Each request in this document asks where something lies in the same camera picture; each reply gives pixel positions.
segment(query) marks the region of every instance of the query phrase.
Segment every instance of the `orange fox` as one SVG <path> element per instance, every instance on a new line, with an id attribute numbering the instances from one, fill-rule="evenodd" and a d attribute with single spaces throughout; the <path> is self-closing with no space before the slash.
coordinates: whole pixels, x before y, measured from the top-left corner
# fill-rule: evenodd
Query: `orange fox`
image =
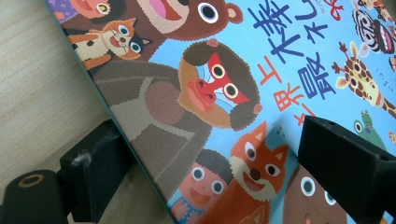
<path id="1" fill-rule="evenodd" d="M 270 201 L 283 186 L 289 147 L 265 145 L 267 123 L 242 136 L 233 146 L 233 180 L 199 223 L 268 223 Z"/>

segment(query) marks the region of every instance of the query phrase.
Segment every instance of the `children's book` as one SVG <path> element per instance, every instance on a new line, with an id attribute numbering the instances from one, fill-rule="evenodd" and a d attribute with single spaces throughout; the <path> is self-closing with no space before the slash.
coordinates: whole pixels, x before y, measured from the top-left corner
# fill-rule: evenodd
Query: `children's book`
<path id="1" fill-rule="evenodd" d="M 297 162 L 308 115 L 396 155 L 381 0 L 46 4 L 177 223 L 354 223 Z"/>

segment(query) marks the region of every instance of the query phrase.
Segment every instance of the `cartoon eye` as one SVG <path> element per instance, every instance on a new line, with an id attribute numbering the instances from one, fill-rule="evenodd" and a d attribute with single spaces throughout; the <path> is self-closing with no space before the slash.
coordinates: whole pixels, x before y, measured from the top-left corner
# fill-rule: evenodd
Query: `cartoon eye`
<path id="1" fill-rule="evenodd" d="M 331 206 L 337 203 L 332 195 L 330 195 L 327 191 L 324 191 L 324 198 L 326 199 L 326 202 Z"/>
<path id="2" fill-rule="evenodd" d="M 120 33 L 121 33 L 122 35 L 128 35 L 128 34 L 129 34 L 128 28 L 126 28 L 126 27 L 123 26 L 123 25 L 119 25 L 119 31 L 120 31 Z"/>
<path id="3" fill-rule="evenodd" d="M 225 75 L 225 70 L 221 65 L 215 64 L 212 67 L 212 75 L 216 78 L 222 78 Z"/>
<path id="4" fill-rule="evenodd" d="M 355 123 L 355 130 L 356 130 L 356 132 L 361 133 L 362 127 L 359 122 Z"/>
<path id="5" fill-rule="evenodd" d="M 356 79 L 354 77 L 350 78 L 350 84 L 352 85 L 353 88 L 358 87 L 358 82 L 356 81 Z"/>
<path id="6" fill-rule="evenodd" d="M 192 169 L 192 176 L 195 180 L 200 181 L 205 177 L 205 171 L 202 167 L 195 167 Z"/>
<path id="7" fill-rule="evenodd" d="M 355 63 L 355 64 L 353 65 L 353 67 L 355 68 L 355 70 L 356 70 L 357 72 L 360 72 L 360 71 L 361 71 L 361 65 L 360 65 L 360 64 Z"/>
<path id="8" fill-rule="evenodd" d="M 238 89 L 233 83 L 228 83 L 224 86 L 224 93 L 227 97 L 233 99 L 238 95 Z"/>
<path id="9" fill-rule="evenodd" d="M 221 194 L 223 189 L 224 189 L 224 186 L 220 181 L 218 181 L 218 180 L 213 181 L 213 183 L 212 183 L 213 192 L 215 192 L 216 194 Z"/>
<path id="10" fill-rule="evenodd" d="M 309 176 L 304 176 L 301 180 L 301 191 L 305 196 L 311 197 L 315 193 L 315 182 Z"/>
<path id="11" fill-rule="evenodd" d="M 103 3 L 99 3 L 98 5 L 96 5 L 96 9 L 98 9 L 100 13 L 105 15 L 107 15 L 110 12 L 110 6 Z"/>
<path id="12" fill-rule="evenodd" d="M 254 148 L 254 146 L 251 145 L 251 143 L 249 143 L 249 142 L 245 143 L 245 152 L 247 154 L 247 157 L 251 161 L 256 160 L 256 148 Z"/>
<path id="13" fill-rule="evenodd" d="M 216 8 L 208 3 L 199 4 L 198 13 L 207 23 L 215 23 L 219 19 L 219 13 Z"/>
<path id="14" fill-rule="evenodd" d="M 366 39 L 371 40 L 371 36 L 369 34 L 366 34 Z"/>
<path id="15" fill-rule="evenodd" d="M 271 176 L 277 176 L 280 174 L 279 168 L 277 168 L 273 164 L 266 164 L 265 171 L 268 173 L 268 175 L 271 175 Z"/>
<path id="16" fill-rule="evenodd" d="M 142 50 L 142 48 L 140 48 L 140 46 L 138 44 L 136 44 L 135 42 L 131 42 L 129 44 L 129 48 L 131 48 L 131 50 L 135 53 L 140 53 L 140 51 Z"/>
<path id="17" fill-rule="evenodd" d="M 367 19 L 366 18 L 361 18 L 361 21 L 363 22 L 363 24 L 365 24 L 365 25 L 367 25 L 367 23 L 369 23 L 368 21 L 367 21 Z"/>

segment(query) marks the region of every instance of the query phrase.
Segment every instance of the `wooden table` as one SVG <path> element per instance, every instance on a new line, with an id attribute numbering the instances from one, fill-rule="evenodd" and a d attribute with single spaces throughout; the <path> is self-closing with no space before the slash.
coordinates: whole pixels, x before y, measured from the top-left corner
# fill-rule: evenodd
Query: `wooden table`
<path id="1" fill-rule="evenodd" d="M 107 112 L 41 0 L 0 8 L 0 201 L 14 178 L 59 170 L 59 158 Z M 133 165 L 101 223 L 171 223 Z"/>

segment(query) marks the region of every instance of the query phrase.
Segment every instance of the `cartoon giraffe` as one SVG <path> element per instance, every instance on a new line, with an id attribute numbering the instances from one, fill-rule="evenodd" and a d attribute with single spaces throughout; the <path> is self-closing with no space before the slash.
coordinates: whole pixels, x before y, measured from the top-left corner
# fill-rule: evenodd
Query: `cartoon giraffe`
<path id="1" fill-rule="evenodd" d="M 332 65 L 336 74 L 339 74 L 340 71 L 345 73 L 344 77 L 337 78 L 336 87 L 344 89 L 349 86 L 361 99 L 368 101 L 372 106 L 383 108 L 396 119 L 396 107 L 384 97 L 366 65 L 358 59 L 359 56 L 364 58 L 368 55 L 370 52 L 368 46 L 362 43 L 361 48 L 358 49 L 355 42 L 351 41 L 352 57 L 349 58 L 346 45 L 341 42 L 339 45 L 340 50 L 346 55 L 346 63 L 344 68 L 340 68 L 336 62 Z"/>

